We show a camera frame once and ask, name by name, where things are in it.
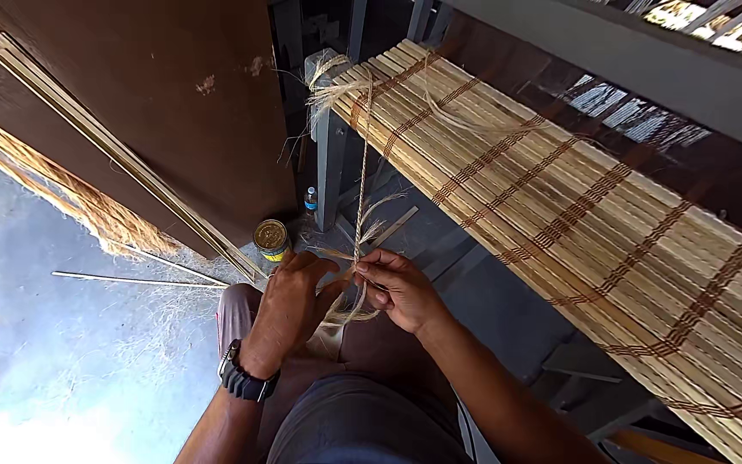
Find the man's left hand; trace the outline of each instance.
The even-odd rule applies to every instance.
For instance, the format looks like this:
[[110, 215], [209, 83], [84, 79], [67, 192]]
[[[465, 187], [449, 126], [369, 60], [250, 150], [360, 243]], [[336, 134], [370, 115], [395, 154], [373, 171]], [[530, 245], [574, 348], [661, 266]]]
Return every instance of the man's left hand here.
[[347, 281], [326, 285], [319, 295], [316, 284], [340, 267], [330, 259], [288, 250], [274, 269], [256, 314], [251, 333], [242, 341], [239, 363], [258, 379], [267, 379], [294, 349], [311, 338]]

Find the plastic bottle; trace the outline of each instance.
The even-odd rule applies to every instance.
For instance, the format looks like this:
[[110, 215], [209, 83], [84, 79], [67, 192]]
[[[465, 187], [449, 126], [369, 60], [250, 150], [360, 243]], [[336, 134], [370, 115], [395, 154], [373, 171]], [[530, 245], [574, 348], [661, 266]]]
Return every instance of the plastic bottle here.
[[316, 189], [312, 186], [308, 188], [305, 194], [305, 212], [309, 215], [316, 211]]

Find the rolled bamboo mat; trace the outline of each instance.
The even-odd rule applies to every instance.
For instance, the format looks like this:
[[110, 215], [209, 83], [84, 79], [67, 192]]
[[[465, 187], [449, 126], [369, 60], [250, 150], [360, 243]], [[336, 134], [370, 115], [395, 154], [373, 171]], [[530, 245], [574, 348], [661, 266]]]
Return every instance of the rolled bamboo mat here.
[[[332, 109], [502, 263], [742, 463], [742, 233], [408, 40]], [[474, 133], [434, 116], [425, 89]]]

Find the concrete floor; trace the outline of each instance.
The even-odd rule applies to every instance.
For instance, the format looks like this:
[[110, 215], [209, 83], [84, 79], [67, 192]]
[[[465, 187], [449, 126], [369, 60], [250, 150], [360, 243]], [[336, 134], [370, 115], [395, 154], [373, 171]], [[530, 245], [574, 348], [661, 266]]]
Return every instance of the concrete floor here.
[[[396, 175], [372, 194], [392, 223], [420, 211], [384, 246], [415, 257], [456, 225]], [[346, 206], [350, 220], [356, 204]], [[299, 246], [348, 249], [335, 230]], [[244, 249], [256, 258], [252, 247]], [[229, 283], [236, 273], [185, 250], [180, 261]], [[73, 220], [0, 173], [0, 461], [170, 462], [219, 385], [218, 290], [57, 278], [52, 271], [198, 281], [159, 263], [112, 258]], [[529, 381], [573, 327], [487, 256], [442, 293], [449, 308]], [[480, 462], [494, 461], [477, 439]]]

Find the gray wooden frame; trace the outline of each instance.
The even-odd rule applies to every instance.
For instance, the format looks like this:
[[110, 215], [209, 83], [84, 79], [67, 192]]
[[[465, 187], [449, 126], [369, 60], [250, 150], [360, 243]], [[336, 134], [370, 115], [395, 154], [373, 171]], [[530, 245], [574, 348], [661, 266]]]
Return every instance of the gray wooden frame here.
[[585, 0], [448, 3], [742, 142], [740, 54]]

